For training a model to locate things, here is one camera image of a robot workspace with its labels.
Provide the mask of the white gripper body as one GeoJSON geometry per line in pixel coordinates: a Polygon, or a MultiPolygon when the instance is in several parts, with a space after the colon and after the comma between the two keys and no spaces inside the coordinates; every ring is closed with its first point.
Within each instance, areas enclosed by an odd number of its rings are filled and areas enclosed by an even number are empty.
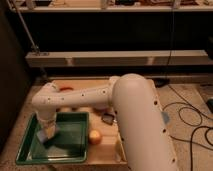
{"type": "Polygon", "coordinates": [[[41,127],[48,138],[53,138],[56,134],[56,120],[41,120],[41,127]]]}

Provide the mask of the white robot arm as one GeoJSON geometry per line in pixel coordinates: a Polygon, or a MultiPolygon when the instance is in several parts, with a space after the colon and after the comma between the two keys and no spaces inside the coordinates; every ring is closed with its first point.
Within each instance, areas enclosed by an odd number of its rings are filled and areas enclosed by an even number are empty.
{"type": "Polygon", "coordinates": [[[55,124],[55,110],[60,107],[111,107],[130,171],[178,171],[157,96],[141,75],[113,76],[106,85],[65,93],[47,83],[34,95],[32,105],[42,127],[55,124]]]}

